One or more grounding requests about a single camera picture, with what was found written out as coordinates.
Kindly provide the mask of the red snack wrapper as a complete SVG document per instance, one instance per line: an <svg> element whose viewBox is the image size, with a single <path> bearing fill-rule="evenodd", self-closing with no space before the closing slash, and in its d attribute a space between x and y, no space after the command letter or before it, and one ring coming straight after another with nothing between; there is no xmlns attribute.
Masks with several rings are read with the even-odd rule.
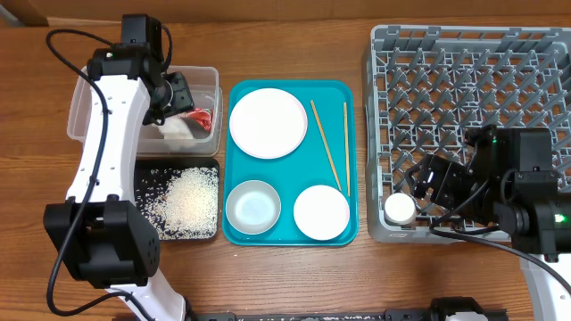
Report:
<svg viewBox="0 0 571 321"><path fill-rule="evenodd" d="M196 121L204 130L211 132L212 128L212 111L209 109L194 109L186 115L188 119Z"/></svg>

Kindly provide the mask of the white tissue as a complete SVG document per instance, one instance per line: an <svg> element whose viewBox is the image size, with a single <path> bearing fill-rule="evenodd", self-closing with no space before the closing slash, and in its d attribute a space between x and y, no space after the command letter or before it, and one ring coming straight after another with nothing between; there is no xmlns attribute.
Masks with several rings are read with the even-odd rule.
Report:
<svg viewBox="0 0 571 321"><path fill-rule="evenodd" d="M165 119L164 124L158 126L159 132L165 139L194 139L194 132L198 123L186 116L173 116Z"/></svg>

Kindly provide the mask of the white paper cup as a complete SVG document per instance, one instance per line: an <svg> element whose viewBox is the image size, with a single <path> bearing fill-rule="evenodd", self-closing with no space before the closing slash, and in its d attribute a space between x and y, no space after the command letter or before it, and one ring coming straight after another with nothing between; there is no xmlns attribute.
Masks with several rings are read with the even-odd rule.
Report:
<svg viewBox="0 0 571 321"><path fill-rule="evenodd" d="M385 200L385 219L392 224L405 226L417 216L415 202L405 193L392 193Z"/></svg>

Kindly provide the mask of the grey bowl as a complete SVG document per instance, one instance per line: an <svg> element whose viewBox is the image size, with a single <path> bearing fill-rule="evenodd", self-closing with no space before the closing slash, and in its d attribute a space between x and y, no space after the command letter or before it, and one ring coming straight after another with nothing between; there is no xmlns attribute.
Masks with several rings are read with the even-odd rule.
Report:
<svg viewBox="0 0 571 321"><path fill-rule="evenodd" d="M260 235L269 231L281 214L281 200L276 189L260 180L248 180L237 185L226 199L229 224L245 235Z"/></svg>

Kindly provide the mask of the small white plate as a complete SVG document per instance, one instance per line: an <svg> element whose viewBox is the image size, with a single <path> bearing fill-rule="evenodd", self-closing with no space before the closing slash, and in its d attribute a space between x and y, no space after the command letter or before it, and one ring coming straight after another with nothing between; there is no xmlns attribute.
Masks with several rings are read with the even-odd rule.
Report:
<svg viewBox="0 0 571 321"><path fill-rule="evenodd" d="M313 185L294 202L294 222L312 240L329 241L339 236L350 221L349 203L329 185Z"/></svg>

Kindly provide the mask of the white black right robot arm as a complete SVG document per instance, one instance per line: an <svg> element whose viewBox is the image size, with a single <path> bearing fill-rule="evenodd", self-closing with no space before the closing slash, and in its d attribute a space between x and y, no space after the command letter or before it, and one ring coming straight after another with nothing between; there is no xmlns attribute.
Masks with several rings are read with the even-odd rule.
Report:
<svg viewBox="0 0 571 321"><path fill-rule="evenodd" d="M520 258L537 320L570 318L570 195L559 191L547 128L472 128L462 165L426 155L405 173L411 194L447 209L433 235Z"/></svg>

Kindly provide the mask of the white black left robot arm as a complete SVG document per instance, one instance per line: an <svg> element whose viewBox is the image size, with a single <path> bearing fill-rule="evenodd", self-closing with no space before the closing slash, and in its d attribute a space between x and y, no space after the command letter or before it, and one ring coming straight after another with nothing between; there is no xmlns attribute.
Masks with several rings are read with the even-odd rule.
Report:
<svg viewBox="0 0 571 321"><path fill-rule="evenodd" d="M141 320L186 320L190 309L159 269L160 240L135 205L137 144L146 115L161 119L173 99L164 77L161 42L135 38L98 49L78 74L90 85L84 150L62 203L46 206L43 223L58 251L46 303L61 317L120 298ZM105 295L59 309L54 287L60 268Z"/></svg>

